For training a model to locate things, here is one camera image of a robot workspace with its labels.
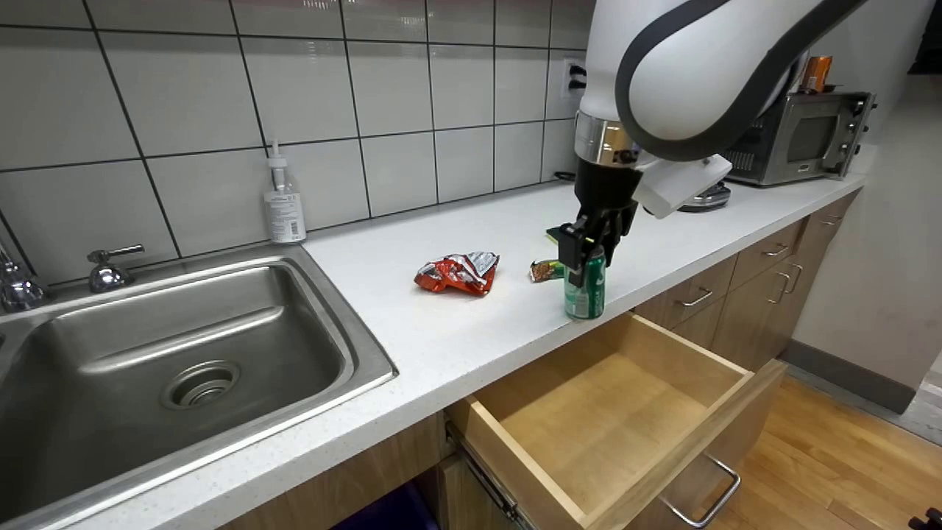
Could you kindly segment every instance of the white countertop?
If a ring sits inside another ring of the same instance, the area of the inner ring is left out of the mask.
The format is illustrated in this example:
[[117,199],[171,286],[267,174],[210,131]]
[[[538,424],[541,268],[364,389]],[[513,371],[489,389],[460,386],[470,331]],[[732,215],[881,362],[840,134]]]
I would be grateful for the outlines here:
[[[317,234],[307,249],[400,374],[76,526],[217,526],[856,187],[856,175],[772,191],[732,186],[719,211],[665,221],[640,211],[607,274],[607,311],[589,324],[561,314],[561,281],[526,278],[534,259],[557,255],[545,228],[575,221],[570,186]],[[416,289],[419,264],[456,249],[500,252],[489,297]]]

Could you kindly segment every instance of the baseboard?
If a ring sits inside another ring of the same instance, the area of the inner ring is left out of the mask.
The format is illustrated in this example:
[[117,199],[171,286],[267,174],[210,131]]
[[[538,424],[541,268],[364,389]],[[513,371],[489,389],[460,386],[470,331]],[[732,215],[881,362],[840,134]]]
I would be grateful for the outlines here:
[[909,389],[909,386],[887,378],[875,371],[865,371],[859,364],[850,364],[840,355],[831,355],[831,352],[810,347],[810,343],[800,343],[800,342],[791,342],[781,358],[821,375],[850,393],[859,393],[884,409],[893,409],[899,414],[906,412],[909,399],[916,396],[916,389]]

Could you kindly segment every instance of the soap dispenser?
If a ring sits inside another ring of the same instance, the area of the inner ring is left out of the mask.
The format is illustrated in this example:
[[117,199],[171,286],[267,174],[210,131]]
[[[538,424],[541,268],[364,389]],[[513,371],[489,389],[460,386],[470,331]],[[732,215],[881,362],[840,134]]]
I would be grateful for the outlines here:
[[288,158],[276,144],[267,155],[270,187],[264,187],[264,221],[273,243],[297,243],[307,239],[302,199],[291,180]]

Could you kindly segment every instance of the sink drain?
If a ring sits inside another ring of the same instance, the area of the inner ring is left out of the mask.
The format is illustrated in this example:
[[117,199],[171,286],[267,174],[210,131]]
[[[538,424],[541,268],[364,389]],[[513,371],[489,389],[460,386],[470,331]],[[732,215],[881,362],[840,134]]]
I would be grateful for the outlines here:
[[179,371],[164,386],[164,402],[171,409],[195,409],[230,393],[236,381],[239,381],[239,368],[233,362],[223,362],[223,358],[196,362]]

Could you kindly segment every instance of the green bottle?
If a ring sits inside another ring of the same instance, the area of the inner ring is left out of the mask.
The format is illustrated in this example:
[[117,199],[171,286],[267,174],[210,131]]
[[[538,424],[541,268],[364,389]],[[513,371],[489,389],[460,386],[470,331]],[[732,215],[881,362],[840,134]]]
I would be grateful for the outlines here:
[[566,269],[566,314],[575,321],[600,317],[607,305],[607,259],[591,252],[582,274]]

